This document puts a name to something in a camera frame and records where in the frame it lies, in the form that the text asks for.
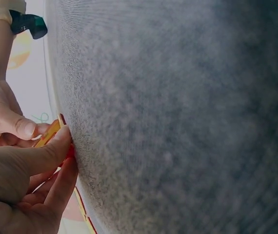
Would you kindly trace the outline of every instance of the fingernail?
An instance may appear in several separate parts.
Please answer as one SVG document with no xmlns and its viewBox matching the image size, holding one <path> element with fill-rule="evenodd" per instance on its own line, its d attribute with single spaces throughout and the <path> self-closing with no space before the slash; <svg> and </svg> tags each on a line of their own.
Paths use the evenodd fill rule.
<svg viewBox="0 0 278 234">
<path fill-rule="evenodd" d="M 35 131 L 35 127 L 36 127 L 36 124 L 34 123 L 28 123 L 26 126 L 25 126 L 25 133 L 28 135 L 28 136 L 32 136 L 34 131 Z"/>
<path fill-rule="evenodd" d="M 55 135 L 56 140 L 65 140 L 70 137 L 70 129 L 67 125 L 64 125 Z"/>
</svg>

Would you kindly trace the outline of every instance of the finger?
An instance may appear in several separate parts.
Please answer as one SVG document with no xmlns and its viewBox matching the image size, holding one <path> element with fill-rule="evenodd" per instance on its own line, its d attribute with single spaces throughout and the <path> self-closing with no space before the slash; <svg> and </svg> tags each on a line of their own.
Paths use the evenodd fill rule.
<svg viewBox="0 0 278 234">
<path fill-rule="evenodd" d="M 55 173 L 51 178 L 49 178 L 45 183 L 43 183 L 36 191 L 34 191 L 31 194 L 26 195 L 22 202 L 27 202 L 34 206 L 38 203 L 44 203 L 44 201 L 47 198 L 47 195 L 49 194 L 49 191 L 53 184 L 55 183 L 59 172 Z"/>
<path fill-rule="evenodd" d="M 33 138 L 36 123 L 6 107 L 0 129 L 3 133 L 11 133 L 23 140 Z"/>
<path fill-rule="evenodd" d="M 47 179 L 49 179 L 54 174 L 54 172 L 56 172 L 56 170 L 57 169 L 55 168 L 49 172 L 31 176 L 30 177 L 30 185 L 28 187 L 26 194 L 32 193 L 39 185 L 41 185 L 43 182 L 45 182 Z"/>
<path fill-rule="evenodd" d="M 70 130 L 64 126 L 47 145 L 40 148 L 16 149 L 16 156 L 23 161 L 29 176 L 34 176 L 58 167 L 65 159 L 70 144 Z"/>
<path fill-rule="evenodd" d="M 39 123 L 36 125 L 34 134 L 33 134 L 33 138 L 38 137 L 39 135 L 44 134 L 48 128 L 49 128 L 50 124 L 48 123 Z"/>
<path fill-rule="evenodd" d="M 77 176 L 78 169 L 76 161 L 73 158 L 68 158 L 59 171 L 59 176 L 44 202 L 44 205 L 46 205 L 56 217 L 62 217 L 75 188 Z"/>
</svg>

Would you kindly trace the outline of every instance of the curved edge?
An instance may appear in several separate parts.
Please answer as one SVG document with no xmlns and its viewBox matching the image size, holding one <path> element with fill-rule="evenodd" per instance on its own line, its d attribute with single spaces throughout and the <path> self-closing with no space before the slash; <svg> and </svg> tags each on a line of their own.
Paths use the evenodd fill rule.
<svg viewBox="0 0 278 234">
<path fill-rule="evenodd" d="M 47 16 L 46 1 L 47 0 L 43 1 L 43 18 L 44 19 Z M 53 118 L 57 119 L 58 114 L 62 113 L 62 111 L 61 111 L 61 105 L 60 105 L 60 101 L 59 101 L 58 94 L 57 94 L 56 81 L 54 79 L 53 71 L 51 69 L 49 49 L 48 49 L 48 35 L 49 35 L 48 25 L 47 25 L 47 28 L 48 28 L 48 33 L 47 33 L 47 35 L 45 35 L 43 37 L 43 47 L 44 47 L 43 52 L 44 52 L 44 62 L 45 62 L 45 70 L 46 70 L 46 82 L 47 82 L 47 91 L 48 91 L 50 109 L 51 109 Z M 76 186 L 78 187 L 78 189 L 82 190 L 82 185 L 81 185 L 79 176 L 78 176 L 78 179 L 76 182 Z M 103 231 L 103 227 L 101 227 L 98 219 L 96 218 L 97 216 L 93 213 L 93 209 L 91 209 L 89 207 L 89 204 L 84 197 L 82 197 L 82 201 L 83 201 L 84 205 L 86 205 L 89 208 L 89 209 L 87 209 L 87 215 L 90 218 L 92 226 L 94 226 L 94 228 L 97 230 L 96 232 L 98 234 L 108 233 L 108 232 Z"/>
<path fill-rule="evenodd" d="M 46 1 L 43 1 L 43 18 L 46 18 Z M 49 98 L 49 105 L 52 113 L 53 119 L 58 118 L 58 113 L 61 113 L 61 106 L 56 90 L 56 81 L 53 77 L 53 72 L 51 69 L 49 49 L 48 49 L 48 34 L 43 37 L 43 54 L 44 54 L 44 63 L 46 70 L 46 82 L 47 82 L 47 92 Z"/>
</svg>

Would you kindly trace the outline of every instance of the hand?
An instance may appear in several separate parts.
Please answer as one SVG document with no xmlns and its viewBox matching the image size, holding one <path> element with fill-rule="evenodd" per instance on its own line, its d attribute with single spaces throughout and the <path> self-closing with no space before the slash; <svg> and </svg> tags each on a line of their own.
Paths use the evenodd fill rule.
<svg viewBox="0 0 278 234">
<path fill-rule="evenodd" d="M 75 160 L 67 159 L 61 170 L 53 173 L 65 159 L 70 143 L 69 129 L 64 126 L 41 148 L 0 147 L 1 233 L 58 232 L 78 175 Z"/>
<path fill-rule="evenodd" d="M 5 80 L 0 80 L 0 146 L 30 147 L 31 139 L 43 134 L 49 124 L 36 124 L 26 119 L 14 93 Z"/>
</svg>

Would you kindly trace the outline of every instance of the wristband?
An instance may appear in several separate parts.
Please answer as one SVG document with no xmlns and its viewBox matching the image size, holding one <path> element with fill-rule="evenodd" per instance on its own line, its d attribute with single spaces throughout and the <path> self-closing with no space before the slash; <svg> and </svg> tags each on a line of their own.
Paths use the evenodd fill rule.
<svg viewBox="0 0 278 234">
<path fill-rule="evenodd" d="M 26 15 L 24 0 L 0 0 L 0 20 L 10 24 L 14 35 L 30 30 L 33 39 L 39 39 L 48 32 L 43 18 L 36 15 Z"/>
<path fill-rule="evenodd" d="M 12 17 L 11 30 L 17 35 L 25 30 L 30 30 L 33 39 L 39 39 L 48 32 L 45 21 L 42 17 L 36 15 L 25 15 L 18 11 L 9 10 Z"/>
</svg>

